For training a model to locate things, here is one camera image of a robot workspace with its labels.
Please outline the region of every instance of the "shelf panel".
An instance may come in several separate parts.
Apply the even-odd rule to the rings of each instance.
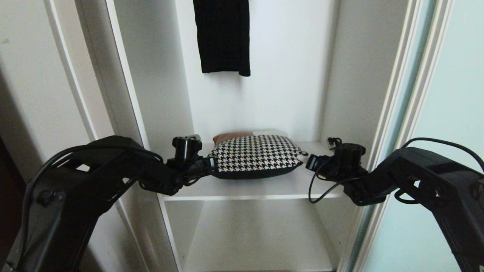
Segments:
[[[332,155],[319,142],[296,142],[309,154]],[[206,156],[213,144],[203,144],[199,153]],[[309,183],[313,172],[301,165],[294,171],[277,177],[256,180],[221,180],[213,176],[201,178],[195,185],[182,188],[174,196],[164,196],[165,201],[173,200],[244,200],[244,199],[296,199],[307,198]],[[315,180],[311,197],[319,197],[334,182]],[[342,197],[343,187],[335,188],[326,197]]]
[[[182,271],[321,272],[337,263],[308,201],[207,201]]]

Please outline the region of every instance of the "robotic arm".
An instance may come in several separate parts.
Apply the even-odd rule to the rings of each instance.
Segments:
[[[145,190],[171,196],[217,171],[213,158],[198,156],[202,144],[197,136],[176,137],[173,146],[175,158],[166,163],[120,136],[54,156],[28,185],[22,228],[2,272],[76,272],[97,219],[136,181]],[[461,270],[480,272],[484,175],[417,148],[394,151],[368,173],[360,163],[364,152],[360,145],[341,144],[332,157],[311,155],[306,168],[342,184],[358,206],[383,202],[400,188],[397,199],[420,203],[434,214]],[[400,198],[403,193],[415,200]]]

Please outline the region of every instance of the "closet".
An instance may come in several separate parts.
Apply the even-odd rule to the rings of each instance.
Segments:
[[[202,74],[191,0],[107,2],[145,147],[173,157],[175,136],[278,129],[304,151],[331,155],[329,136],[367,148],[380,116],[405,1],[250,0],[252,75]],[[345,271],[363,210],[336,188],[308,202],[312,172],[261,180],[200,179],[159,195],[180,272]],[[316,181],[312,197],[333,182]]]

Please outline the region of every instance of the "hanging black garment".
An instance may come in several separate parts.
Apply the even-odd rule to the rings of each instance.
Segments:
[[[250,76],[249,1],[193,0],[202,73]]]

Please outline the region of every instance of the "black and white pillow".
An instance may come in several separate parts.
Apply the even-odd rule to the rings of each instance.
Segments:
[[[259,135],[232,138],[220,143],[209,157],[217,160],[221,179],[262,179],[286,174],[302,164],[298,156],[307,156],[289,138]]]

